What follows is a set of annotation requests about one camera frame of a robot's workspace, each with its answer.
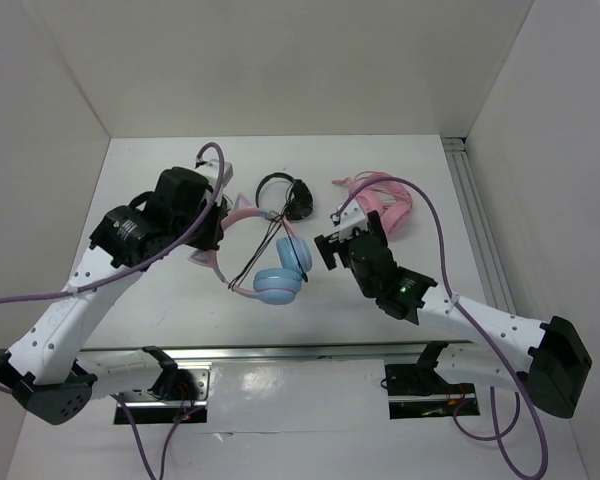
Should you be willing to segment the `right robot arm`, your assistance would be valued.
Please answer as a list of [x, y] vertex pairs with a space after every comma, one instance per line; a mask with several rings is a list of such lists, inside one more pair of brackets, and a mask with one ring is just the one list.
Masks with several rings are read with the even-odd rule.
[[437, 392], [446, 384], [483, 383], [519, 389], [543, 412], [573, 417], [593, 362], [572, 322], [516, 316], [399, 266], [376, 214], [359, 216], [352, 226], [314, 242], [326, 267], [343, 264], [363, 296], [388, 316], [489, 349], [471, 355], [445, 341], [429, 344], [416, 369], [421, 388]]

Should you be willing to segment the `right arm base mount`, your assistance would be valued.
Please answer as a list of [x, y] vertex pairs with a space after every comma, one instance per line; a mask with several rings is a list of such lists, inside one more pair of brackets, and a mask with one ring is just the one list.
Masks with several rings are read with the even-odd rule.
[[380, 386], [387, 392], [391, 420], [480, 414], [473, 384], [449, 384], [415, 364], [386, 364]]

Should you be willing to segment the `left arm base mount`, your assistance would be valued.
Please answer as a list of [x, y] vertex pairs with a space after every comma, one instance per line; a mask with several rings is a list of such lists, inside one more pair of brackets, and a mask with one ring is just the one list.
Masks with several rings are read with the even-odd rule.
[[165, 396], [149, 391], [130, 390], [119, 394], [138, 425], [173, 424], [184, 417], [184, 424], [207, 422], [211, 365], [189, 363], [181, 367], [175, 386]]

